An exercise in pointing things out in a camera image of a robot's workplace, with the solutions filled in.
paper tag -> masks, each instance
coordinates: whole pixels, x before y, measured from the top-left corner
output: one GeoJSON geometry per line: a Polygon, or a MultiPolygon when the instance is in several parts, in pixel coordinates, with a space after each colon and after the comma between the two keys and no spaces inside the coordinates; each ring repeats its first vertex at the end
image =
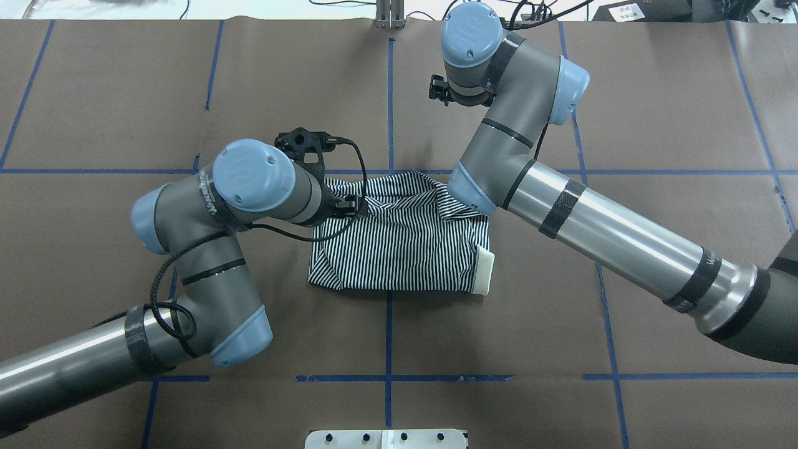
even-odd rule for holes
{"type": "Polygon", "coordinates": [[[640,6],[638,6],[637,3],[607,8],[607,10],[610,11],[612,18],[615,19],[616,22],[631,22],[640,18],[646,18],[646,15],[640,10],[640,6]]]}

